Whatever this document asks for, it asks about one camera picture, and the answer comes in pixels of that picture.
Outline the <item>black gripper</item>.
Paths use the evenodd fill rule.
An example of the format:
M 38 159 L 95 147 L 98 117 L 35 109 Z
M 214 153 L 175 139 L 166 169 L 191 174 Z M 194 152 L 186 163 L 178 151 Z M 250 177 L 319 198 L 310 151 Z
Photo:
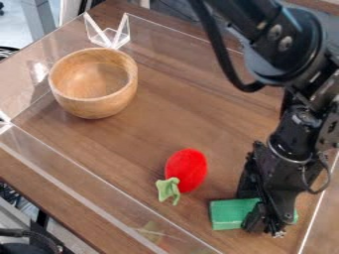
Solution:
M 254 205 L 242 229 L 249 233 L 270 233 L 273 237 L 282 237 L 286 230 L 285 233 L 273 235 L 274 215 L 286 226 L 297 222 L 297 197 L 306 191 L 319 194 L 326 190 L 327 184 L 318 190 L 311 188 L 325 171 L 327 158 L 323 153 L 318 153 L 306 162 L 291 162 L 277 155 L 263 142 L 255 141 L 254 150 L 247 155 L 237 198 L 259 198 L 263 202 Z

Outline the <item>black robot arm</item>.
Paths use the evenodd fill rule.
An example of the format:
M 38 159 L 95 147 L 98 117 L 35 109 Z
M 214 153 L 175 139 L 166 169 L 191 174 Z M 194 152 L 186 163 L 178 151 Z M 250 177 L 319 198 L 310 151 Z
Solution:
M 279 123 L 254 142 L 238 198 L 254 198 L 242 228 L 285 234 L 301 193 L 318 194 L 330 172 L 326 152 L 339 148 L 339 49 L 318 16 L 279 0 L 190 0 L 221 68 L 234 87 L 285 91 Z

